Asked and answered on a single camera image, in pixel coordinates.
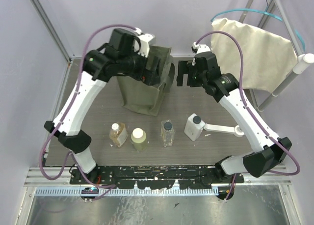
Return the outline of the clear square bottle black cap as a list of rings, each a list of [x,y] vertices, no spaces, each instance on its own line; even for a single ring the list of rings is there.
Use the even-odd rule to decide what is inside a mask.
[[[161,138],[164,147],[173,145],[175,131],[171,120],[161,122]]]

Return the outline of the white square bottle black cap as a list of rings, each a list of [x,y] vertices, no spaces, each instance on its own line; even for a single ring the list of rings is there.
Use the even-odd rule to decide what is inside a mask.
[[[188,117],[184,133],[192,140],[196,141],[201,135],[203,128],[205,127],[205,122],[201,119],[200,116],[193,113]]]

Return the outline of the olive green canvas bag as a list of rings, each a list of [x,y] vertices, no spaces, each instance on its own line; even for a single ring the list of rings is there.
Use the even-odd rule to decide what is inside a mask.
[[[117,77],[122,96],[122,107],[139,114],[157,116],[162,101],[174,81],[175,66],[172,62],[170,47],[152,46],[147,68],[151,68],[153,57],[160,58],[159,71],[161,82],[148,86],[131,77]]]

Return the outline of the teal plastic hanger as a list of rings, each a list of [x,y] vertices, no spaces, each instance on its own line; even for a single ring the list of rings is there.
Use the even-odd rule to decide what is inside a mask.
[[[220,15],[223,15],[223,14],[226,14],[226,13],[231,13],[231,12],[237,12],[237,11],[259,13],[259,14],[262,14],[262,15],[265,15],[265,16],[277,19],[280,22],[283,22],[283,19],[280,16],[278,16],[278,15],[275,15],[275,14],[272,14],[272,13],[269,13],[269,12],[266,12],[266,11],[262,11],[262,10],[251,9],[251,8],[235,8],[235,9],[225,10],[225,11],[222,11],[222,12],[219,12],[219,13],[215,14],[210,19],[210,21],[213,22],[215,20],[215,18],[220,16]],[[299,33],[299,31],[297,29],[295,29],[294,31],[295,31],[295,34],[298,37],[298,39],[299,39],[299,41],[300,41],[300,43],[302,45],[303,51],[305,51],[306,44],[305,44],[305,41],[304,41],[302,35]]]

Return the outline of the aluminium frame rail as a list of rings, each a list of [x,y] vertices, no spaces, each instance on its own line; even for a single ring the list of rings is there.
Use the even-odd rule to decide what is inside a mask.
[[[266,173],[255,178],[248,173],[214,175],[213,166],[100,166],[96,182],[89,184],[76,167],[66,167],[56,180],[46,179],[38,168],[30,168],[24,187],[36,196],[79,196],[92,200],[101,196],[217,196],[230,199],[236,187],[291,184],[289,177]]]

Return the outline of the yellow-green round bottle white cap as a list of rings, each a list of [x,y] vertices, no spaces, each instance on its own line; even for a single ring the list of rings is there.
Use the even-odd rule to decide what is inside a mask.
[[[131,142],[137,151],[145,150],[148,145],[146,132],[141,128],[135,128],[131,134]]]

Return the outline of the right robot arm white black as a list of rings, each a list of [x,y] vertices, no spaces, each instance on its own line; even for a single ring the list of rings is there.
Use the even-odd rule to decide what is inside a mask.
[[[243,156],[229,156],[216,163],[215,177],[225,183],[234,173],[247,172],[260,177],[281,163],[292,147],[288,137],[281,138],[273,132],[254,110],[239,82],[231,73],[222,74],[215,54],[204,52],[195,55],[193,61],[178,63],[177,86],[203,87],[217,103],[225,108],[247,137],[252,152]]]

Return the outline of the white grey clothes rack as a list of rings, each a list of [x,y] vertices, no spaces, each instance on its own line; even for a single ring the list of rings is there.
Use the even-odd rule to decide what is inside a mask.
[[[254,0],[248,0],[244,8],[254,9],[251,7],[253,3]],[[283,19],[281,24],[283,24],[283,27],[285,28],[284,32],[288,35],[288,39],[285,39],[277,34],[274,34],[275,38],[280,38],[281,40],[286,41],[288,46],[285,49],[279,47],[277,50],[268,50],[267,53],[270,55],[271,60],[274,61],[276,55],[279,52],[282,52],[282,59],[277,60],[273,68],[275,71],[283,71],[283,69],[280,69],[279,67],[279,65],[281,65],[283,68],[286,68],[287,71],[284,73],[284,76],[277,76],[278,79],[274,81],[275,84],[268,91],[270,95],[262,103],[256,106],[257,111],[260,113],[268,108],[268,106],[273,103],[275,99],[278,98],[278,96],[280,96],[280,94],[302,74],[302,72],[314,64],[314,55],[312,53],[308,53],[306,49],[303,51],[302,45],[295,34],[295,27],[293,26],[288,12],[284,7],[283,0],[266,0],[266,3],[267,6],[263,11],[280,16]],[[242,15],[238,20],[240,24],[244,24],[247,13],[248,12],[242,12]],[[257,28],[259,30],[264,30],[267,23],[268,16],[262,15]]]

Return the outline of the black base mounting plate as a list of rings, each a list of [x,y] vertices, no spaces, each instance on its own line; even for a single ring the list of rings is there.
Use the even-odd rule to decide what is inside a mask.
[[[86,176],[98,185],[119,189],[170,189],[175,183],[184,189],[210,189],[213,184],[230,184],[233,177],[218,177],[214,166],[98,166]]]

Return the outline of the cream cloth bag on rack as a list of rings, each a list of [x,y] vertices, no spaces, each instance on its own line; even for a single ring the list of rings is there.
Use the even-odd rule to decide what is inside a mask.
[[[215,19],[211,25],[213,30],[226,32],[239,43],[244,60],[244,89],[272,93],[297,63],[291,42],[281,36],[227,18]],[[225,35],[214,34],[210,47],[221,72],[239,78],[240,55],[234,41]]]

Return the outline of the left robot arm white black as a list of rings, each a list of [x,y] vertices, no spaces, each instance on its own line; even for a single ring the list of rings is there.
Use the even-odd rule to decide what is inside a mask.
[[[160,83],[160,59],[155,57],[153,67],[146,67],[155,39],[154,35],[142,33],[138,28],[126,30],[118,26],[107,43],[94,50],[85,48],[71,94],[58,116],[44,125],[52,137],[69,149],[82,171],[81,179],[87,184],[97,181],[98,171],[89,148],[92,139],[81,129],[82,122],[112,77],[126,76],[148,86]]]

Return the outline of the amber bottle white cap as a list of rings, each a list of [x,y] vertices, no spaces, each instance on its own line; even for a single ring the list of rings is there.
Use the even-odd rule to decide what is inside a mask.
[[[128,138],[125,123],[113,123],[109,132],[109,137],[116,147],[121,148]]]

